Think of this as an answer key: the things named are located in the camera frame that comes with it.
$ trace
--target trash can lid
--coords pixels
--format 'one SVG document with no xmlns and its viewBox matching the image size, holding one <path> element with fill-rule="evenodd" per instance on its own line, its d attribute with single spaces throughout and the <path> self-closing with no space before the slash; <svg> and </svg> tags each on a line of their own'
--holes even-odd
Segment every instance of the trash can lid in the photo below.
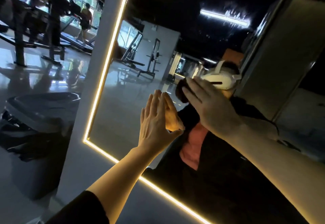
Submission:
<svg viewBox="0 0 325 224">
<path fill-rule="evenodd" d="M 61 132 L 74 124 L 80 96 L 81 93 L 58 92 L 11 97 L 5 109 L 38 132 Z"/>
</svg>

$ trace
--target ceiling light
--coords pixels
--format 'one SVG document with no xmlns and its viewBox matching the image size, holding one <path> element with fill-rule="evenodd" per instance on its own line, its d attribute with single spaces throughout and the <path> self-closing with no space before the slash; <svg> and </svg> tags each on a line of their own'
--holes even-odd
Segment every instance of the ceiling light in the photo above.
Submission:
<svg viewBox="0 0 325 224">
<path fill-rule="evenodd" d="M 213 63 L 213 64 L 217 64 L 216 61 L 210 60 L 210 59 L 208 59 L 208 58 L 203 58 L 203 59 L 206 60 L 206 61 L 208 61 L 208 62 L 211 62 L 211 63 Z"/>
<path fill-rule="evenodd" d="M 218 13 L 214 13 L 214 12 L 210 12 L 210 11 L 206 11 L 201 9 L 200 14 L 209 16 L 209 17 L 213 17 L 213 18 L 218 18 L 221 19 L 223 21 L 227 21 L 230 23 L 234 23 L 243 27 L 249 27 L 250 22 L 248 20 L 240 20 L 240 19 L 236 19 L 234 17 L 227 17 L 224 14 L 218 14 Z"/>
</svg>

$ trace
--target hand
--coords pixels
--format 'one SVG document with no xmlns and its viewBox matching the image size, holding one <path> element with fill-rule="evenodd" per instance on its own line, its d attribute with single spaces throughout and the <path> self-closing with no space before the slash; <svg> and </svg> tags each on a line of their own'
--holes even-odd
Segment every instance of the hand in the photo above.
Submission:
<svg viewBox="0 0 325 224">
<path fill-rule="evenodd" d="M 157 156 L 183 133 L 181 130 L 172 133 L 166 130 L 165 96 L 166 93 L 155 90 L 154 95 L 150 94 L 146 108 L 141 110 L 138 147 L 144 148 L 152 156 Z"/>
<path fill-rule="evenodd" d="M 186 78 L 189 87 L 182 90 L 200 115 L 201 124 L 214 135 L 226 139 L 243 123 L 230 101 L 207 80 Z"/>
<path fill-rule="evenodd" d="M 176 107 L 170 98 L 170 96 L 166 93 L 165 97 L 165 118 L 166 118 L 166 129 L 173 132 L 176 130 L 185 130 L 183 122 L 177 115 Z"/>
</svg>

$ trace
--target person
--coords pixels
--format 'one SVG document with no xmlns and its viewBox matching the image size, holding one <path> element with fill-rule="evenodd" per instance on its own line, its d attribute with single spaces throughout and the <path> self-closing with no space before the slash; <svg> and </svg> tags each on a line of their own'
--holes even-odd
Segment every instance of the person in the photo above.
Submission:
<svg viewBox="0 0 325 224">
<path fill-rule="evenodd" d="M 233 62 L 224 62 L 221 71 L 239 75 Z M 248 126 L 277 141 L 276 125 L 244 99 L 233 96 L 237 85 L 221 93 Z M 201 123 L 191 102 L 177 112 L 171 98 L 166 98 L 166 129 L 185 131 L 157 168 L 145 171 L 145 177 L 213 222 L 306 223 L 245 156 Z"/>
<path fill-rule="evenodd" d="M 81 33 L 83 44 L 85 44 L 86 32 L 90 29 L 90 25 L 92 24 L 92 20 L 93 20 L 93 15 L 89 9 L 90 9 L 90 4 L 86 3 L 85 8 L 81 10 L 81 20 L 80 20 L 81 30 L 76 36 L 76 40 L 77 40 Z"/>
<path fill-rule="evenodd" d="M 198 112 L 202 125 L 252 161 L 310 224 L 323 223 L 324 165 L 252 130 L 235 112 L 231 103 L 210 83 L 200 79 L 188 81 L 195 95 L 186 89 L 184 93 Z M 165 129 L 166 98 L 168 94 L 161 94 L 160 91 L 149 96 L 145 109 L 141 111 L 138 146 L 47 224 L 116 222 L 144 169 L 183 133 L 181 130 L 168 133 Z"/>
</svg>

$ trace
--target white vr headset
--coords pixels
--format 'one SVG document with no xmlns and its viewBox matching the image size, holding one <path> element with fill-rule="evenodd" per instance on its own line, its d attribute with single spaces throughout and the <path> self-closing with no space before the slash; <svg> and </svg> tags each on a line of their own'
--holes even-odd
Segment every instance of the white vr headset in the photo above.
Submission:
<svg viewBox="0 0 325 224">
<path fill-rule="evenodd" d="M 221 70 L 224 62 L 224 60 L 219 61 L 213 72 L 201 76 L 201 78 L 209 81 L 217 89 L 229 90 L 235 86 L 237 80 L 242 79 L 242 75 L 234 75 L 228 71 Z"/>
</svg>

